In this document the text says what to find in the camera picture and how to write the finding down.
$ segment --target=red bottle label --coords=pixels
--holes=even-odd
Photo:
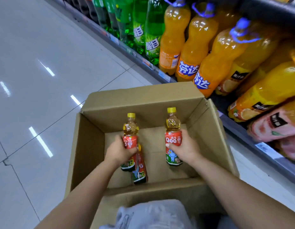
[[[182,141],[181,131],[176,132],[166,132],[165,133],[165,142],[172,143],[176,146],[180,146]],[[181,165],[183,162],[178,158],[178,156],[174,153],[173,150],[166,149],[166,161],[169,165]]]
[[[133,178],[133,182],[135,183],[147,177],[146,176],[147,173],[145,170],[145,164],[143,161],[142,153],[138,152],[134,156],[136,158],[136,166],[135,166],[135,170],[132,172],[132,178]]]
[[[124,147],[126,149],[135,148],[137,146],[137,136],[123,136]],[[121,166],[121,169],[131,169],[135,165],[135,156],[131,158]]]

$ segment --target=cardboard box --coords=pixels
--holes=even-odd
[[[91,93],[76,117],[65,196],[104,160],[114,136],[123,134],[129,112],[136,113],[148,174],[148,183],[135,186],[130,173],[116,170],[92,228],[115,223],[120,206],[152,200],[179,199],[189,214],[223,212],[195,170],[185,163],[179,167],[167,165],[164,125],[168,107],[176,107],[182,127],[198,142],[204,156],[239,175],[214,104],[192,82]]]

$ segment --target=qoo logo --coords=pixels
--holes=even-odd
[[[165,141],[168,142],[168,143],[177,143],[176,139],[170,139],[168,137],[165,138]]]

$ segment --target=sprite bottle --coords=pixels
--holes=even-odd
[[[105,7],[107,9],[109,20],[111,24],[111,34],[115,36],[116,38],[119,38],[119,27],[115,15],[115,6],[112,0],[104,0]]]
[[[147,18],[148,0],[134,0],[133,27],[136,49],[142,54],[145,49],[144,28]]]
[[[164,0],[148,0],[144,31],[145,53],[153,65],[159,63],[160,38],[165,30],[164,15],[167,6]]]
[[[120,40],[129,47],[134,46],[133,4],[134,0],[113,0],[118,21]]]
[[[109,16],[104,6],[104,0],[92,0],[94,8],[96,9],[96,14],[98,15],[99,25],[104,29],[110,32],[109,30]]]

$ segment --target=yellow bottle cap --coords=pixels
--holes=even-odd
[[[173,113],[173,112],[176,112],[176,108],[175,107],[168,108],[168,113]]]
[[[127,114],[127,117],[129,117],[129,118],[135,118],[136,117],[136,114],[135,113],[128,113]]]

